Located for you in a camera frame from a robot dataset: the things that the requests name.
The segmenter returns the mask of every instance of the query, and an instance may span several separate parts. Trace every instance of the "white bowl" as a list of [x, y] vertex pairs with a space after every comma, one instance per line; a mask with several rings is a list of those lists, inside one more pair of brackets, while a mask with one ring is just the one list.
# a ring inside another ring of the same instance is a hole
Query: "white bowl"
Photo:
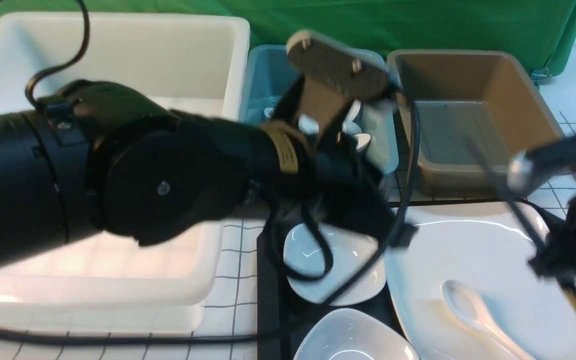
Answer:
[[[320, 225], [319, 230], [326, 238], [333, 255], [333, 267], [320, 281], [306, 282], [288, 278], [288, 284], [298, 296], [314, 304], [322, 303], [327, 296], [352, 276], [377, 250], [377, 241], [370, 236], [341, 230], [329, 225]], [[324, 270], [322, 249], [304, 224], [292, 228], [283, 246], [283, 260], [293, 269], [317, 275]], [[377, 263], [333, 302], [334, 306], [362, 303], [382, 291], [386, 285], [386, 265], [381, 258]]]
[[409, 342], [381, 321], [354, 309], [324, 316], [293, 360], [419, 360]]

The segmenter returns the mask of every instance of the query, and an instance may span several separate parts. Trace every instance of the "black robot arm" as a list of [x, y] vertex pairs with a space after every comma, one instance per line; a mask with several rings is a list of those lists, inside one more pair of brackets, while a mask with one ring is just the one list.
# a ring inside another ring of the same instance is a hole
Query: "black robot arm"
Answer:
[[[308, 212], [386, 241], [388, 186], [341, 125], [354, 100], [391, 101], [398, 89], [385, 68], [329, 39], [293, 39], [287, 55], [301, 75], [260, 127], [88, 80], [39, 98], [36, 111], [0, 116], [0, 266], [99, 231], [151, 246], [203, 221], [265, 220], [268, 206], [278, 219]], [[322, 131], [299, 132], [302, 114]]]

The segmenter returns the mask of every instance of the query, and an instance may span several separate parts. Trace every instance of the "white ceramic dish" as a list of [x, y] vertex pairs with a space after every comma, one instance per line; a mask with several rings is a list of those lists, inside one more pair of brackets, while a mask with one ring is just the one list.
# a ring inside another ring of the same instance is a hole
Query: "white ceramic dish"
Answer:
[[[519, 205], [544, 237], [537, 212]], [[554, 281], [526, 262], [535, 247], [503, 203], [412, 207], [419, 231], [407, 251], [386, 254], [388, 288], [410, 344], [424, 360], [510, 360], [512, 355], [455, 322], [442, 300], [445, 280], [468, 284], [499, 327], [540, 360], [576, 360], [576, 313]]]
[[[366, 235], [355, 234], [329, 225], [319, 227], [328, 241], [333, 255], [333, 267], [318, 282], [288, 279], [298, 296], [320, 304], [343, 284], [377, 250], [377, 241]], [[283, 260], [297, 271], [321, 274], [324, 270], [322, 251], [304, 224], [295, 226], [286, 236]], [[386, 266], [380, 259], [368, 273], [345, 294], [334, 301], [335, 306], [347, 306], [366, 301], [382, 291], [386, 285]]]
[[419, 360], [419, 356], [381, 321], [358, 310], [338, 309], [310, 330], [294, 360]]

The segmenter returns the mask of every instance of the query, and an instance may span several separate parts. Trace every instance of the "white plastic bin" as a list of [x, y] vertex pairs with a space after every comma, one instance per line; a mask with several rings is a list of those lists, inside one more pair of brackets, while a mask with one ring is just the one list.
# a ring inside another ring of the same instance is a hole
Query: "white plastic bin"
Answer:
[[[108, 80], [164, 107], [235, 119], [249, 50], [246, 20], [187, 14], [93, 13], [83, 60], [39, 83]], [[79, 13], [0, 18], [0, 114], [30, 109], [26, 82], [80, 47]], [[39, 331], [190, 332], [215, 282], [221, 222], [140, 249], [101, 234], [0, 269], [0, 326]]]

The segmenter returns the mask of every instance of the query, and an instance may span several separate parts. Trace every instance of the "white spoon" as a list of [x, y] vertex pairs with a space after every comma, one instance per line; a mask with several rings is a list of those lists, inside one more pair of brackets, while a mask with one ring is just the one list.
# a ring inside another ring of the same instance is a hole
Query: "white spoon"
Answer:
[[450, 313], [457, 321], [482, 335], [487, 335], [519, 360], [535, 360], [533, 356], [512, 340], [495, 322], [486, 302], [477, 291], [456, 281], [446, 280], [441, 284], [441, 294]]
[[[319, 123], [306, 115], [299, 117], [297, 125], [299, 126], [299, 130], [304, 134], [312, 135], [320, 132]], [[345, 121], [342, 126], [342, 131], [348, 135], [358, 135], [362, 133], [362, 128], [352, 121]]]
[[357, 141], [357, 153], [360, 153], [370, 145], [373, 137], [370, 134], [357, 134], [354, 135], [354, 139]]

